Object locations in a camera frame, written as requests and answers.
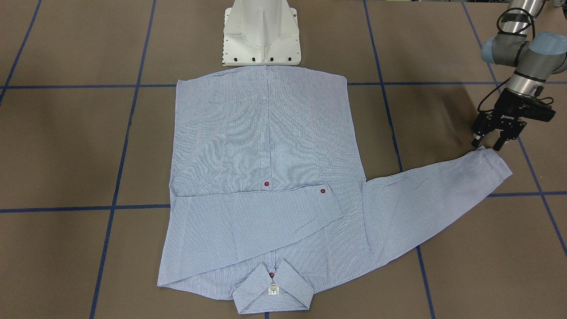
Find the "clothing label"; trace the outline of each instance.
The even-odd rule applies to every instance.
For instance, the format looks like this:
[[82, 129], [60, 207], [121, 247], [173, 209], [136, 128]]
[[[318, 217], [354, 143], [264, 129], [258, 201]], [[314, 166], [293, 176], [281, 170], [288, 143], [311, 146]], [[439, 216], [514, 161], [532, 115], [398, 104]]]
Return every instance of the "clothing label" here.
[[280, 294], [280, 287], [276, 284], [271, 284], [268, 287], [268, 294], [269, 295], [279, 295]]

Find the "shirt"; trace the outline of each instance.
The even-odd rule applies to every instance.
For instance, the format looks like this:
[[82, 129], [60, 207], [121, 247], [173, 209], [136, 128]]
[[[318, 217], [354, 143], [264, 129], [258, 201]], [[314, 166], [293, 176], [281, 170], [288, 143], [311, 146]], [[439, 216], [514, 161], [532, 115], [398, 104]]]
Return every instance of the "shirt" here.
[[510, 174], [479, 149], [367, 182], [339, 75], [246, 66], [179, 81], [158, 285], [234, 299], [239, 313], [306, 310], [314, 293], [413, 249]]

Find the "shirt collar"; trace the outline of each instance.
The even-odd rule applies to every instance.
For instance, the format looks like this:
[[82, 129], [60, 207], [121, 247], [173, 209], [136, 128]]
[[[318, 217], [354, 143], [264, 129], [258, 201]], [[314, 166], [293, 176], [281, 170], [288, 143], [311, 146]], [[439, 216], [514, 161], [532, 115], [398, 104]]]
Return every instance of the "shirt collar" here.
[[258, 313], [273, 311], [285, 306], [286, 300], [281, 296], [263, 296], [270, 284], [275, 283], [280, 290], [287, 292], [294, 300], [288, 299], [286, 310], [308, 310], [314, 290], [287, 262], [282, 261], [277, 267], [273, 281], [264, 265], [259, 265], [232, 293], [238, 313]]

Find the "shirt sleeve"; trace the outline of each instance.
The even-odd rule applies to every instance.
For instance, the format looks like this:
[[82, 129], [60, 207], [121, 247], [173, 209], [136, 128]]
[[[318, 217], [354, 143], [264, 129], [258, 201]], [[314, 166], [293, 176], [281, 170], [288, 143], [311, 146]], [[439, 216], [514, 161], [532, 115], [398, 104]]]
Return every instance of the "shirt sleeve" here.
[[479, 149], [365, 183], [364, 219], [374, 268], [442, 231], [510, 175], [494, 150]]

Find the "brown floor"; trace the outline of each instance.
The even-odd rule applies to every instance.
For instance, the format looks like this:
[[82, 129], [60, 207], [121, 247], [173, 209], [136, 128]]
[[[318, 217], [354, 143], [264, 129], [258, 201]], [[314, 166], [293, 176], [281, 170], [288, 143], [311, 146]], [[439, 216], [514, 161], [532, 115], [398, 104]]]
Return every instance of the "brown floor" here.
[[[387, 108], [403, 169], [472, 149], [476, 104], [494, 88], [475, 33], [482, 42], [496, 35], [506, 4], [367, 1], [383, 94], [362, 0], [289, 3], [301, 66], [364, 84], [349, 96], [368, 178], [399, 171]], [[34, 15], [37, 0], [0, 2], [0, 79], [9, 85], [0, 97], [0, 317], [239, 317], [231, 301], [156, 286], [173, 84], [224, 69], [231, 5], [44, 1]], [[551, 6], [537, 27], [567, 33]], [[498, 81], [513, 71], [493, 70]], [[496, 195], [420, 250], [315, 295], [311, 310], [269, 317], [567, 318], [567, 72], [549, 80], [562, 81], [544, 91], [557, 116], [529, 121], [523, 149], [514, 141], [500, 152], [514, 175]]]

